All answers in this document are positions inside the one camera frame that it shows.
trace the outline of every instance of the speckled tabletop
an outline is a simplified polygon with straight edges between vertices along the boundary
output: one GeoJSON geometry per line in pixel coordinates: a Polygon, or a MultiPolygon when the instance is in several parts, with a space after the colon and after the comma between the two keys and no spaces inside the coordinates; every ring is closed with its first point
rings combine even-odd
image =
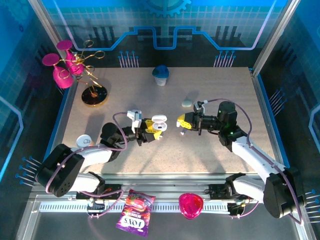
{"type": "MultiPolygon", "coordinates": [[[[188,97],[192,101],[225,98],[238,103],[249,114],[253,131],[251,138],[274,158],[270,139],[264,123],[256,92],[246,67],[170,67],[165,86],[157,86],[152,76],[153,68],[97,68],[98,82],[108,90],[109,97],[101,106],[88,107],[81,100],[86,88],[79,84],[69,115],[62,143],[76,146],[82,134],[100,141],[102,126],[112,122],[112,115],[132,109],[142,111],[143,118],[164,114],[168,129],[163,138],[138,146],[130,142],[128,149],[109,163],[95,164],[82,171],[95,173],[252,173],[241,158],[223,147],[218,137],[202,132],[188,131],[184,136],[176,127],[177,117],[192,112],[192,107],[182,107],[188,97]]],[[[219,103],[206,105],[207,115],[217,115],[219,103]]],[[[238,125],[249,130],[249,124],[238,109],[238,125]]],[[[122,127],[130,126],[125,116],[118,118],[122,127]]]]}

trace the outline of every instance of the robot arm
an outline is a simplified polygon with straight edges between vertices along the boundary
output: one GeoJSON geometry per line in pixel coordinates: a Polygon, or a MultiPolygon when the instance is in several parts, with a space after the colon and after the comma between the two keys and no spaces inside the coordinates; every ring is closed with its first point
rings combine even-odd
{"type": "Polygon", "coordinates": [[[205,115],[205,103],[208,102],[197,102],[193,106],[194,112],[178,117],[177,127],[184,128],[181,134],[184,135],[186,130],[189,130],[197,131],[200,136],[202,130],[207,130],[210,134],[217,135],[223,146],[246,161],[262,179],[255,180],[244,173],[234,174],[226,179],[225,195],[229,198],[245,195],[264,203],[268,212],[275,218],[296,211],[293,196],[283,176],[275,169],[277,166],[293,186],[299,205],[305,206],[306,197],[299,171],[293,167],[286,168],[275,161],[251,140],[248,144],[247,133],[237,125],[235,104],[223,101],[219,105],[217,116],[209,116],[205,115]]]}
{"type": "MultiPolygon", "coordinates": [[[[167,117],[164,115],[156,115],[151,119],[142,119],[141,111],[132,110],[127,112],[127,116],[132,119],[132,126],[123,127],[122,130],[128,143],[136,141],[141,146],[143,143],[159,140],[162,137],[162,132],[167,129],[167,124],[165,123],[167,117]]],[[[101,141],[98,145],[72,155],[62,166],[49,186],[51,193],[56,197],[61,197],[68,192],[89,192],[97,195],[103,193],[105,181],[101,177],[93,172],[79,172],[81,169],[94,164],[114,161],[119,156],[120,151],[106,149],[106,147],[121,149],[125,139],[112,122],[108,122],[102,127],[100,137],[101,141]]],[[[45,187],[57,167],[60,166],[60,163],[78,149],[69,148],[64,144],[58,145],[39,167],[35,174],[35,180],[45,187]]]]}

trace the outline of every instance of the gear graphic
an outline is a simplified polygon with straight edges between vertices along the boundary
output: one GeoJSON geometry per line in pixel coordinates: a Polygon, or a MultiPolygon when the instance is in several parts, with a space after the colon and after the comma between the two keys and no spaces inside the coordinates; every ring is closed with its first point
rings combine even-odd
{"type": "Polygon", "coordinates": [[[173,17],[174,14],[180,14],[191,0],[140,0],[140,3],[145,10],[149,10],[150,14],[166,18],[168,15],[173,17]]]}
{"type": "Polygon", "coordinates": [[[2,0],[0,5],[5,5],[12,17],[20,24],[28,18],[29,2],[27,0],[2,0]]]}

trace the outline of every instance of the candy bag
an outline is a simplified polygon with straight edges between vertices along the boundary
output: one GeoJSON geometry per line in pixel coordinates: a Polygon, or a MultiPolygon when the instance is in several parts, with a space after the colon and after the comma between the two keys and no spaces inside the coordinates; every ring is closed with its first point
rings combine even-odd
{"type": "Polygon", "coordinates": [[[150,213],[156,197],[130,189],[116,228],[143,237],[148,235],[150,213]]]}

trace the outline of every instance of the glass wall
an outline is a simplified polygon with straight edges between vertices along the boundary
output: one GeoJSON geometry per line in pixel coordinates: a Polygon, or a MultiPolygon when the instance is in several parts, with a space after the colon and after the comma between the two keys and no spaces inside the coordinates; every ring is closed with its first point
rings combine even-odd
{"type": "Polygon", "coordinates": [[[37,168],[22,159],[43,160],[63,95],[42,64],[55,47],[28,1],[0,1],[0,32],[0,239],[11,240],[37,168]]]}
{"type": "Polygon", "coordinates": [[[91,39],[107,51],[96,67],[134,67],[122,57],[140,67],[252,67],[287,0],[42,2],[75,50],[90,51],[83,43],[91,39]]]}
{"type": "Polygon", "coordinates": [[[319,16],[319,1],[301,0],[260,73],[289,164],[300,169],[306,192],[320,191],[319,16]]]}

